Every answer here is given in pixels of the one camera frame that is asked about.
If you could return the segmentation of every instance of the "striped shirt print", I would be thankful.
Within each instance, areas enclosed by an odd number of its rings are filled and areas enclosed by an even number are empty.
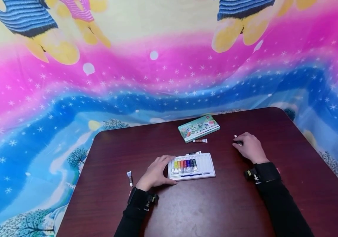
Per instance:
[[[218,20],[224,18],[244,18],[253,15],[266,7],[272,6],[275,0],[220,0]]]
[[[13,33],[34,37],[50,28],[58,28],[39,0],[4,0],[6,12],[0,10],[0,21]]]
[[[84,20],[86,22],[94,21],[94,18],[90,12],[89,0],[60,0],[60,1],[67,6],[70,13],[72,14],[73,19]]]

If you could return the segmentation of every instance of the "cloth backdrop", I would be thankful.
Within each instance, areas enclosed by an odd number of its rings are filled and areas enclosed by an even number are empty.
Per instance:
[[[338,177],[338,1],[0,0],[0,236],[56,235],[102,130],[270,106]]]

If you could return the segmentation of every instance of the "hand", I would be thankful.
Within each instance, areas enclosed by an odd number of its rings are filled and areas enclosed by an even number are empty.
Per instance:
[[[157,187],[163,184],[175,185],[176,181],[164,177],[164,168],[171,162],[175,156],[163,155],[157,157],[156,160],[148,167],[146,173],[141,177],[139,182],[136,184],[137,189],[148,191],[151,187]]]
[[[269,162],[263,148],[261,147],[261,142],[254,135],[249,132],[244,132],[234,138],[234,141],[242,141],[244,143],[243,145],[239,145],[237,143],[233,143],[232,145],[253,164]]]

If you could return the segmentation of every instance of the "pink striped shirt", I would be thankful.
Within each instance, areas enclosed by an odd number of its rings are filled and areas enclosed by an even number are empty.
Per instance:
[[[73,19],[84,20],[86,22],[94,21],[94,18],[90,12],[89,0],[60,0],[64,3],[72,14]]]

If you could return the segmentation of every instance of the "table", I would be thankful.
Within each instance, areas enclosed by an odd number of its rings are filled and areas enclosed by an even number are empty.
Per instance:
[[[161,155],[210,152],[216,177],[157,189],[160,200],[145,221],[147,237],[274,236],[269,215],[243,171],[251,165],[232,147],[234,134],[261,140],[315,236],[338,236],[338,178],[279,108],[214,116],[221,129],[208,143],[185,144],[177,130],[192,119],[97,134],[58,237],[113,236],[134,185]]]

